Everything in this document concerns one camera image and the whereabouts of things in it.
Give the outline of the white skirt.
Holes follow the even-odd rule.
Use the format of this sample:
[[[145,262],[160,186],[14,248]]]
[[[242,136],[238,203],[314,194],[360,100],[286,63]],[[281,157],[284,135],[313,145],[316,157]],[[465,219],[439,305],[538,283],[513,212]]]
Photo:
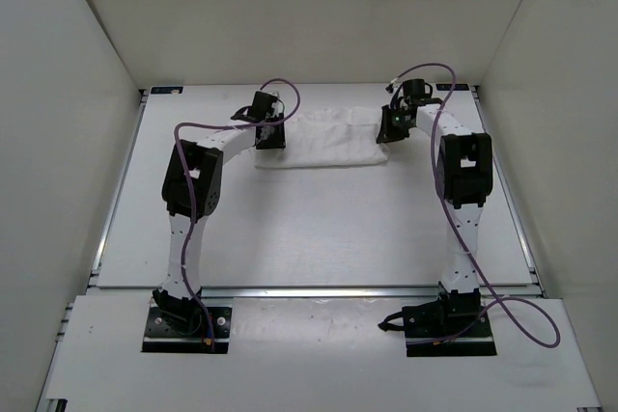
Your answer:
[[[286,147],[254,151],[260,169],[304,169],[379,165],[389,149],[377,142],[380,110],[325,108],[285,123]]]

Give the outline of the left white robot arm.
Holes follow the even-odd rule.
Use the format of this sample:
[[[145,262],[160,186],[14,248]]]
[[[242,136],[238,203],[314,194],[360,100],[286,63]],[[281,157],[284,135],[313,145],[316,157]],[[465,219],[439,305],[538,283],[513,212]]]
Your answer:
[[[214,337],[211,315],[201,302],[200,259],[209,217],[220,197],[225,163],[249,149],[286,147],[285,109],[277,93],[256,92],[250,106],[240,108],[228,126],[193,142],[175,129],[175,146],[161,195],[170,223],[166,277],[153,293],[165,322],[181,336]]]

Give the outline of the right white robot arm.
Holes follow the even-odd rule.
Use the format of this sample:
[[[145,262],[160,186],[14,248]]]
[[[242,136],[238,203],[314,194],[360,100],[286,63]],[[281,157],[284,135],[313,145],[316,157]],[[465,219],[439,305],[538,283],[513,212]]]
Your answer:
[[[446,338],[476,321],[483,310],[477,269],[470,259],[478,228],[492,192],[492,139],[475,132],[444,111],[443,100],[422,79],[399,89],[387,87],[391,102],[381,108],[377,142],[405,140],[413,129],[430,137],[435,190],[447,220],[447,266],[435,301],[402,310],[413,338]]]

